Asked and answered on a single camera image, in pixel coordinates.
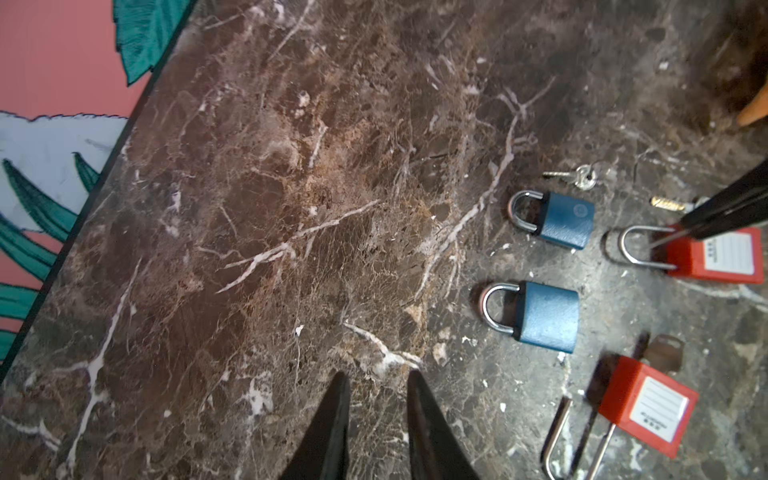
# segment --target mural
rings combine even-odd
[[[193,2],[0,1],[0,361]]]

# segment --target orange object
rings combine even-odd
[[[678,238],[666,245],[667,262],[677,266],[670,276],[725,283],[762,283],[760,229],[743,228],[703,241]]]
[[[746,127],[759,119],[768,115],[768,81],[762,89],[755,95],[752,103],[744,107],[739,114],[737,121],[742,127]]]
[[[699,394],[628,356],[618,366],[599,413],[670,458],[677,457]]]

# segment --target green leaf painting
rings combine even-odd
[[[0,283],[0,316],[24,320],[38,293],[31,288]]]
[[[88,193],[92,192],[98,182],[98,172],[91,165],[86,164],[83,156],[78,152],[74,153],[74,166],[78,169],[78,175],[85,190],[88,190]]]
[[[0,250],[35,276],[45,280],[51,271],[56,254],[29,240],[21,230],[0,214]]]
[[[191,0],[114,0],[117,47],[128,84],[157,66]]]
[[[8,351],[11,349],[13,339],[15,338],[15,333],[0,331],[0,359],[5,359],[8,355]]]
[[[11,183],[13,191],[16,192],[16,197],[29,216],[48,235],[60,242],[65,242],[78,216],[41,192],[13,166],[9,159],[4,159],[2,166],[8,175],[8,181]]]

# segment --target padlock label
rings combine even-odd
[[[687,406],[686,396],[648,376],[629,418],[665,442],[672,442]]]
[[[724,233],[704,241],[704,268],[713,272],[753,275],[752,236],[748,233]]]

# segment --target red lockout padlock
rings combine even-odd
[[[667,262],[638,260],[627,249],[627,235],[633,231],[673,233],[676,227],[634,225],[621,231],[619,250],[635,265],[666,270],[670,276],[724,283],[762,283],[763,244],[760,229],[743,228],[706,240],[681,237],[664,245]]]
[[[611,422],[611,427],[598,447],[585,480],[593,480],[597,475],[616,427],[670,458],[677,457],[698,401],[699,394],[685,385],[639,360],[620,356],[598,410]],[[565,398],[554,418],[552,435],[545,444],[542,466],[550,480],[554,480],[550,458],[572,404],[573,400]]]

